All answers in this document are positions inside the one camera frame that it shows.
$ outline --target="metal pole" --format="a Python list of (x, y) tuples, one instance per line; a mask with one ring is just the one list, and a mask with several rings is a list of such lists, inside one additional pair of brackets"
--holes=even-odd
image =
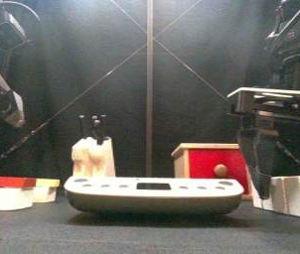
[(152, 53), (153, 2), (147, 0), (147, 95), (145, 95), (145, 177), (152, 175)]

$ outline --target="black backdrop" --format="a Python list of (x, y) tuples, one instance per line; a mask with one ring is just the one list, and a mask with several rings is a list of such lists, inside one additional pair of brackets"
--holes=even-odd
[[(144, 176), (147, 1), (20, 2), (41, 24), (20, 14), (37, 35), (12, 54), (6, 80), (24, 99), (26, 124), (0, 122), (0, 154), (52, 120), (0, 161), (0, 176), (64, 182), (80, 114), (107, 115), (116, 175)], [(174, 176), (180, 143), (235, 142), (226, 95), (269, 81), (263, 39), (275, 7), (277, 0), (153, 0), (153, 177)]]

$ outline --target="dark table surface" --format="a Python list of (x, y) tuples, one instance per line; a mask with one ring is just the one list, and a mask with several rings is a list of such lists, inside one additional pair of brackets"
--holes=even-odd
[(0, 211), (0, 253), (300, 253), (300, 218), (243, 201), (227, 215), (109, 214), (54, 202)]

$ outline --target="red and white box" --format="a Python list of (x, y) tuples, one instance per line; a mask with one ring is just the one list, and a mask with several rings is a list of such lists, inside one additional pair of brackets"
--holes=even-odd
[(234, 179), (250, 199), (250, 179), (237, 144), (182, 143), (171, 153), (175, 178)]
[(0, 210), (16, 210), (33, 204), (36, 179), (0, 177)]

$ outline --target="red box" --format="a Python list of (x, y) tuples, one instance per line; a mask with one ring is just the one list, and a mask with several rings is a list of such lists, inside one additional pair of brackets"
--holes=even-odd
[(182, 143), (174, 157), (175, 178), (235, 179), (243, 187), (243, 197), (250, 197), (250, 180), (237, 144)]

